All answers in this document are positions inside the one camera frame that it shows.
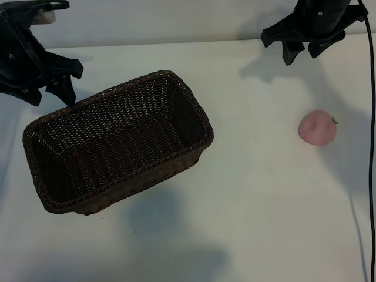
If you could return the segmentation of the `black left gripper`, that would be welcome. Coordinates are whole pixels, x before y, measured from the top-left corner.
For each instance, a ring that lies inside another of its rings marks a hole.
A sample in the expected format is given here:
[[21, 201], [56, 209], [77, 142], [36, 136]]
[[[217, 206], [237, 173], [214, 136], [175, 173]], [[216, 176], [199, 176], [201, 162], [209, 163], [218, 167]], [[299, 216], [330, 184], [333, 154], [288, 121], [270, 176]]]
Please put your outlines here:
[[68, 9], [68, 1], [11, 1], [1, 3], [1, 93], [39, 106], [38, 89], [58, 97], [66, 106], [75, 104], [71, 76], [80, 79], [83, 66], [46, 51], [31, 32], [35, 20], [45, 12]]

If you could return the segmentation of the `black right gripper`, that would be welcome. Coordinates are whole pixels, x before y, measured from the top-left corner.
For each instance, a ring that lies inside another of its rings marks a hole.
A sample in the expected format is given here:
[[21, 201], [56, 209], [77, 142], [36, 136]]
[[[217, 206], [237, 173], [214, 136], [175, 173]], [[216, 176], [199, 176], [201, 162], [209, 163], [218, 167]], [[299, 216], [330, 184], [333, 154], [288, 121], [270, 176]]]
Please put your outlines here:
[[263, 29], [261, 40], [265, 47], [282, 42], [283, 60], [290, 66], [310, 42], [308, 51], [317, 58], [333, 44], [345, 38], [345, 29], [363, 21], [368, 11], [364, 5], [351, 5], [344, 0], [300, 0], [294, 11], [273, 26]]

